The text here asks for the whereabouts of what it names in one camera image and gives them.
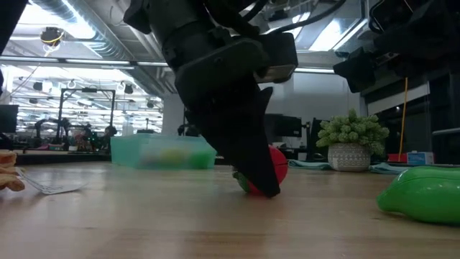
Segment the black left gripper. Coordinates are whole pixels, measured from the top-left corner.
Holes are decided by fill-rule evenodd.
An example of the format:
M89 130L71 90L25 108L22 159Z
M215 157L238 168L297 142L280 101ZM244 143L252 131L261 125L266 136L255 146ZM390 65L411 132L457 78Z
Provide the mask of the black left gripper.
M278 195L264 122L272 88L241 104L203 111L236 85L255 84L254 72L269 62L262 44L247 37L235 40L210 21L192 21L164 28L163 55L175 74L180 99L190 110L188 121L264 196Z

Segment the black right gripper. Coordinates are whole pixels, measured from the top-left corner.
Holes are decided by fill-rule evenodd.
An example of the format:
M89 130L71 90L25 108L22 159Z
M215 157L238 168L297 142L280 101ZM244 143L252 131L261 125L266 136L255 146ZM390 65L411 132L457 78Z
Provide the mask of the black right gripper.
M402 77L460 66L460 0L379 0L369 10L377 28L374 46L394 57L387 67ZM376 83L374 63L363 47L333 66L353 94Z

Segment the red toy fruit green cap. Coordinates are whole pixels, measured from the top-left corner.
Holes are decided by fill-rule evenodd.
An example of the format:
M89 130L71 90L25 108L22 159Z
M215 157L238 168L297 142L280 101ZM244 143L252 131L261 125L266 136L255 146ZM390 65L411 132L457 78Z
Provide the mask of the red toy fruit green cap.
M280 185L288 173L288 160L276 147L269 146L271 159L277 176L277 182ZM239 171L234 168L232 176L238 182L239 186L248 194L261 196L262 192L258 190L249 180L247 180Z

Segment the yellow toy lemon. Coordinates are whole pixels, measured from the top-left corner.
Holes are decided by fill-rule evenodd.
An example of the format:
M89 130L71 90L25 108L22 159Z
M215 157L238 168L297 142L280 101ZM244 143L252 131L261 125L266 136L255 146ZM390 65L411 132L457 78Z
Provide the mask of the yellow toy lemon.
M160 153L159 160L161 163L175 165L184 163L187 153L181 149L167 149Z

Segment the teal plastic tupperware container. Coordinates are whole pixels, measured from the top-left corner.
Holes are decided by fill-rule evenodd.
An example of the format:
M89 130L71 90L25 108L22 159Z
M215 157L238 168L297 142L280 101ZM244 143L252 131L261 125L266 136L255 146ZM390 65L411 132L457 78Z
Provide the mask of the teal plastic tupperware container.
M161 163L159 160L160 153L167 149L186 151L187 157L184 163L175 165ZM135 169L192 169L188 161L190 155L196 152L209 152L216 155L216 151L202 137L141 133L111 138L111 162Z

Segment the black monitor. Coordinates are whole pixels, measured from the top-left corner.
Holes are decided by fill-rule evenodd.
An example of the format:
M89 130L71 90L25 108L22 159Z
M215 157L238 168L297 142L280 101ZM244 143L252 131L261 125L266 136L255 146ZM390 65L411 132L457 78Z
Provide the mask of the black monitor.
M301 137L302 120L300 117L291 117L281 114L266 114L264 117L265 129L273 137Z
M0 132L15 133L17 130L18 105L0 104Z

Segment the green plant in white pot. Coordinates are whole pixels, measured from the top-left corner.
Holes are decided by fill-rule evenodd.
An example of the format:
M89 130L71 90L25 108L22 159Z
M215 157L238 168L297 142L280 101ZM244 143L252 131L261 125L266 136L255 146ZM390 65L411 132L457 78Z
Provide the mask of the green plant in white pot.
M373 155L385 154L390 131L376 115L363 117L351 109L346 116L322 121L320 127L316 146L328 148L328 163L336 171L366 171Z

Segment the blue box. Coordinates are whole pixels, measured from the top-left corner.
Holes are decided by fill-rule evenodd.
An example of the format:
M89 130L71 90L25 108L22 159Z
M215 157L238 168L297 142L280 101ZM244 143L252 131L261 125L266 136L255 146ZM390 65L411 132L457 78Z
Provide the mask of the blue box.
M407 153L409 165L432 165L434 164L434 154L432 152L412 151Z

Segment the person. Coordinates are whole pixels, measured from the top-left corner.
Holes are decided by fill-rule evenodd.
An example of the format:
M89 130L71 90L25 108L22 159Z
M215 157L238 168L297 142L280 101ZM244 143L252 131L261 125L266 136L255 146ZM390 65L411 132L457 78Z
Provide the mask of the person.
M117 130L114 126L109 125L105 128L104 136L102 139L101 149L105 150L106 153L110 153L111 149L111 138L117 133Z

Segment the green toy pea pod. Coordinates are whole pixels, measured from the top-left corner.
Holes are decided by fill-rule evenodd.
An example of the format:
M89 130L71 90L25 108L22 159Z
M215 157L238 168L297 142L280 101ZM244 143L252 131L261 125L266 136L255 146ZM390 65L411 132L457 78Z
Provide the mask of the green toy pea pod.
M400 173L376 198L383 212L460 225L460 167L419 166Z

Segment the long ceiling light bar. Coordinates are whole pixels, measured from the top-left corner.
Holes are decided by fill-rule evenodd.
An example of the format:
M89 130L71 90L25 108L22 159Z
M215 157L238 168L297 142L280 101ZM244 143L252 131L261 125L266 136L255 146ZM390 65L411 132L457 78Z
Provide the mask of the long ceiling light bar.
M65 67L76 66L96 66L107 69L127 69L134 70L134 67L156 67L166 68L165 62L150 61L128 61L128 60L91 60L91 59L74 59L74 58L43 58L32 56L0 56L0 64L3 65L34 65L42 64L47 66L57 66L62 64Z

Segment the white paper card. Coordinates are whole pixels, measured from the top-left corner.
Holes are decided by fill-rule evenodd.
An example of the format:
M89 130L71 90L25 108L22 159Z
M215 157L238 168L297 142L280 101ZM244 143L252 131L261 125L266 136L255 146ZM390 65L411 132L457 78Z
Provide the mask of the white paper card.
M34 188L36 188L38 191L40 191L42 194L45 194L45 195L61 194L61 193L76 191L76 190L82 189L84 186L87 185L87 183L85 183L85 184L46 186L46 185L43 185L37 182L36 180L33 180L29 176L27 176L20 168L16 168L16 172L29 185L33 186Z

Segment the background black rig frame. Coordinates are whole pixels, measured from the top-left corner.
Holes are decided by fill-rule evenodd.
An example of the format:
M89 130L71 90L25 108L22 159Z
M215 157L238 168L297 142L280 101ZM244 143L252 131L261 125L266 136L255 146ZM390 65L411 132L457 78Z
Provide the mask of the background black rig frame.
M97 89L97 88L90 88L90 87L83 87L83 88L62 88L60 90L60 103L58 108L58 123L55 135L55 141L61 140L61 129L63 128L62 118L63 118L63 104L67 101L76 91L81 91L83 93L98 93L98 92L108 92L111 93L111 97L108 100L111 102L111 113L110 113L110 121L109 125L113 125L114 120L114 108L115 108L115 97L116 91L115 90L108 90L108 89Z

